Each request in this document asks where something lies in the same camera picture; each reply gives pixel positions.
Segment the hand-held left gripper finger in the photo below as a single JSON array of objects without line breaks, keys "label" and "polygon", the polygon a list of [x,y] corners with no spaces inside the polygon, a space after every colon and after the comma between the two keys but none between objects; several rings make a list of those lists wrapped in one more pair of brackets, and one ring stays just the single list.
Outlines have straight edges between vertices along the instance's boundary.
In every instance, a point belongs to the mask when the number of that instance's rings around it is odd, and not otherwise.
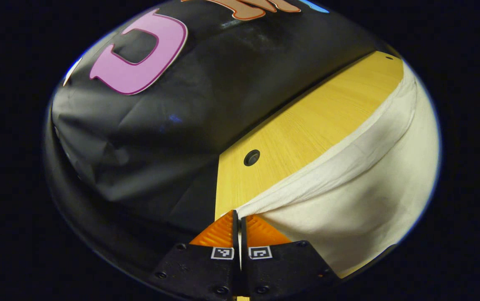
[{"label": "hand-held left gripper finger", "polygon": [[306,301],[341,283],[307,240],[293,241],[258,215],[241,219],[241,293],[251,301]]},{"label": "hand-held left gripper finger", "polygon": [[234,301],[238,255],[238,216],[231,210],[191,242],[175,244],[151,272],[148,284],[181,301]]}]

